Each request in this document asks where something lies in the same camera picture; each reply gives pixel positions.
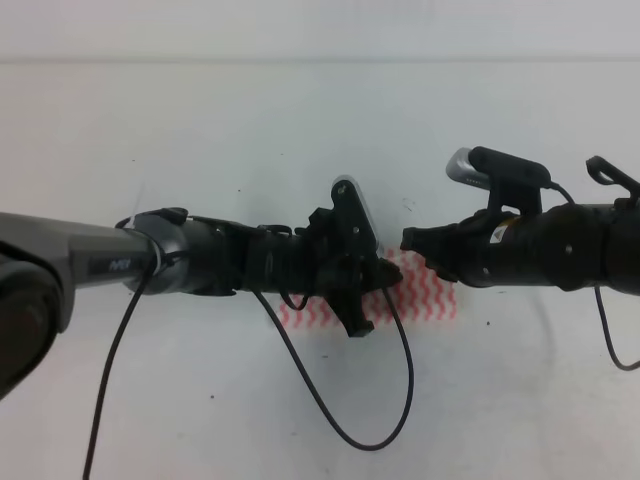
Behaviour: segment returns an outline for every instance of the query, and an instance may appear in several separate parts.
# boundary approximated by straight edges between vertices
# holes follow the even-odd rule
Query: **white background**
[[[543,162],[579,202],[621,193],[590,180],[591,155],[640,176],[640,65],[575,57],[636,55],[636,7],[405,3],[395,16],[349,3],[350,19],[294,2],[281,5],[288,17],[258,2],[3,4],[2,210],[111,225],[142,192],[143,209],[297,226],[331,206],[346,173],[392,246],[403,227],[486,202],[446,179],[461,146]],[[419,5],[432,15],[413,14]],[[402,57],[415,61],[381,61]],[[456,292],[455,321],[409,329],[414,406],[375,454],[331,430],[250,295],[144,298],[116,358],[93,478],[637,478],[640,377],[607,358],[592,292]],[[7,478],[80,477],[128,299],[119,286],[79,292],[68,331],[0,403]],[[637,299],[605,301],[620,355],[635,360]],[[386,436],[406,388],[393,328],[293,341],[347,431]]]

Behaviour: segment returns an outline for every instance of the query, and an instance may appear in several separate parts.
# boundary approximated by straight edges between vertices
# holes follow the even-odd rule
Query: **robotic arm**
[[[489,190],[488,207],[457,224],[406,228],[401,248],[422,255],[441,278],[471,287],[608,286],[640,295],[640,183],[601,157],[587,161],[587,170],[602,185],[622,186],[629,198],[576,205],[542,165],[484,147],[461,149],[447,174]],[[543,213],[543,188],[559,190],[569,203]]]
[[[324,297],[349,336],[373,330],[364,293],[402,279],[378,259],[377,239],[357,185],[339,179],[334,208],[318,208],[292,231],[189,216],[180,208],[137,215],[117,228],[0,214],[0,399],[44,358],[69,325],[75,289],[125,282],[145,294],[232,296],[280,293],[292,308]],[[289,294],[302,294],[293,305]]]

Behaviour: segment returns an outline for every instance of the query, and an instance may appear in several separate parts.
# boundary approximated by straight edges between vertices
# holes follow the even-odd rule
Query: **zigzag patterned cloth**
[[[384,258],[392,261],[402,271],[404,280],[394,285],[389,293],[398,310],[402,323],[425,323],[431,320],[453,320],[457,315],[454,284],[439,279],[433,270],[424,266],[424,259],[414,252],[389,248]],[[300,303],[301,295],[291,296]],[[376,327],[392,324],[393,317],[380,290],[362,297],[362,309]],[[320,297],[309,299],[304,310],[291,310],[280,300],[276,307],[280,322],[286,329],[329,328],[340,325],[333,311]]]

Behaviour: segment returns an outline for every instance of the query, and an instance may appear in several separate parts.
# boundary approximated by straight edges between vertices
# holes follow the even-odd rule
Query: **black wire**
[[[575,205],[576,202],[573,200],[573,197],[571,195],[569,195],[569,192],[567,192],[563,187],[561,187],[559,184],[557,183],[551,183],[551,190],[555,190],[556,192],[560,192],[560,194],[567,200],[567,203],[570,203],[571,205]]]
[[[618,355],[616,355],[616,350],[613,348],[613,342],[611,341],[611,335],[609,334],[609,324],[607,322],[607,314],[604,311],[604,305],[602,304],[602,295],[600,294],[600,287],[594,287],[593,289],[596,292],[596,304],[598,305],[598,311],[600,312],[600,320],[602,320],[602,330],[604,331],[604,340],[607,342],[607,350],[609,351],[609,356],[613,361],[614,365],[618,367],[620,370],[624,370],[625,372],[631,372],[640,368],[640,360],[636,363],[632,363],[631,365],[625,365],[620,362]]]
[[[570,203],[571,205],[575,205],[576,202],[573,200],[571,195],[569,195],[569,193],[560,185],[554,183],[552,184],[551,188],[560,192],[562,196],[567,199],[568,203]],[[637,370],[638,368],[640,368],[640,360],[630,365],[625,365],[618,358],[616,349],[613,347],[613,342],[611,341],[611,333],[609,332],[609,321],[607,320],[607,313],[605,312],[604,304],[602,303],[602,294],[600,293],[600,287],[596,285],[595,287],[593,287],[593,291],[596,295],[596,305],[598,306],[598,312],[600,313],[602,331],[604,332],[604,341],[607,344],[607,350],[609,352],[609,356],[611,357],[611,361],[616,367],[618,367],[620,370],[624,370],[625,372]]]
[[[89,448],[87,449],[87,457],[84,463],[84,472],[82,474],[83,480],[89,480],[89,476],[91,475],[91,466],[93,465],[93,456],[96,451],[96,442],[98,440],[98,429],[100,428],[100,417],[102,415],[102,407],[104,405],[105,394],[107,393],[107,383],[109,382],[109,374],[111,373],[111,367],[113,366],[113,360],[116,356],[116,351],[118,350],[118,346],[120,345],[120,340],[122,340],[122,336],[124,335],[124,331],[129,324],[129,320],[131,320],[131,315],[138,304],[138,300],[142,296],[149,280],[153,277],[153,274],[156,269],[156,260],[151,260],[144,273],[142,274],[142,279],[140,280],[140,284],[136,289],[133,297],[131,297],[131,301],[129,302],[129,306],[122,317],[122,321],[120,322],[120,326],[118,327],[118,331],[116,332],[115,337],[113,338],[113,342],[111,343],[111,348],[109,349],[109,354],[107,355],[107,361],[104,364],[104,370],[102,372],[102,380],[100,380],[100,388],[98,390],[98,398],[96,400],[96,408],[93,413],[93,424],[91,425],[91,436],[89,438]]]
[[[377,443],[375,445],[365,445],[355,441],[353,438],[347,435],[347,433],[342,429],[342,427],[340,427],[340,425],[338,425],[338,422],[336,422],[335,418],[333,418],[333,415],[331,415],[331,412],[329,412],[329,409],[327,408],[324,401],[322,400],[322,397],[318,393],[318,390],[316,389],[315,385],[311,381],[311,378],[309,377],[307,370],[304,368],[304,365],[302,364],[302,361],[300,360],[300,357],[298,356],[296,349],[293,347],[293,344],[291,343],[291,340],[289,339],[287,332],[285,331],[284,327],[280,323],[280,320],[278,320],[278,317],[276,313],[273,311],[273,308],[271,307],[271,305],[269,305],[269,302],[267,302],[267,300],[264,298],[264,295],[262,295],[257,290],[251,290],[251,291],[256,296],[258,301],[262,304],[264,309],[267,311],[267,314],[269,314],[269,317],[271,318],[271,321],[278,329],[278,333],[280,333],[280,336],[282,337],[282,340],[284,341],[284,344],[287,347],[287,350],[289,350],[289,353],[291,354],[291,358],[293,358],[293,361],[296,364],[296,367],[298,367],[298,371],[300,372],[300,375],[302,375],[302,379],[304,380],[304,383],[307,384],[307,388],[309,388],[309,391],[311,392],[313,399],[316,401],[316,403],[318,404],[318,407],[320,407],[320,410],[322,411],[322,414],[325,416],[325,418],[327,419],[329,424],[333,427],[333,429],[337,432],[337,434],[340,435],[340,437],[352,447],[357,448],[358,450],[364,450],[367,452],[375,452],[376,450],[382,450],[391,442],[393,442],[395,438],[398,436],[398,434],[400,433],[400,431],[402,430],[402,427],[404,427],[405,422],[407,421],[407,416],[409,415],[409,410],[411,409],[411,401],[413,400],[413,380],[414,379],[413,379],[413,360],[411,359],[411,349],[409,348],[407,335],[404,332],[404,328],[402,327],[402,323],[400,322],[400,318],[398,317],[398,312],[396,311],[396,307],[393,304],[393,301],[391,300],[391,297],[389,296],[389,292],[387,291],[387,289],[382,288],[382,293],[384,294],[384,298],[386,299],[387,304],[389,305],[389,309],[391,310],[393,319],[395,320],[396,326],[398,327],[398,333],[400,334],[400,339],[402,340],[402,346],[404,347],[404,353],[407,357],[407,369],[409,371],[409,385],[407,388],[407,400],[405,402],[402,415],[400,416],[400,421],[398,422],[396,427],[393,429],[391,434],[386,439],[384,439],[382,442]]]

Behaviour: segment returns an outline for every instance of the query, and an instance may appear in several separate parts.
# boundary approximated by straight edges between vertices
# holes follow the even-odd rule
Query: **logo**
[[[119,260],[111,260],[111,263],[109,263],[110,272],[122,272],[124,270],[129,270],[130,267],[131,267],[130,258],[121,258]]]

